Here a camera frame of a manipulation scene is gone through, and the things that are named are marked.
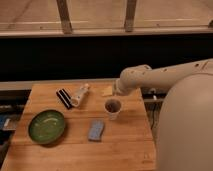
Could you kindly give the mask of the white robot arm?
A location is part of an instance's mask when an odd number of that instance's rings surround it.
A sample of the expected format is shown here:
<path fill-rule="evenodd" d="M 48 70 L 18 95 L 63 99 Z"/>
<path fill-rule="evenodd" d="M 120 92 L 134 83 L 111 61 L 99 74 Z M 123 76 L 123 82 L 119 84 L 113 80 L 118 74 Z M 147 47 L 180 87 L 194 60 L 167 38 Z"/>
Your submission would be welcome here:
<path fill-rule="evenodd" d="M 124 69 L 113 92 L 163 89 L 156 171 L 213 171 L 213 58 L 153 69 Z"/>

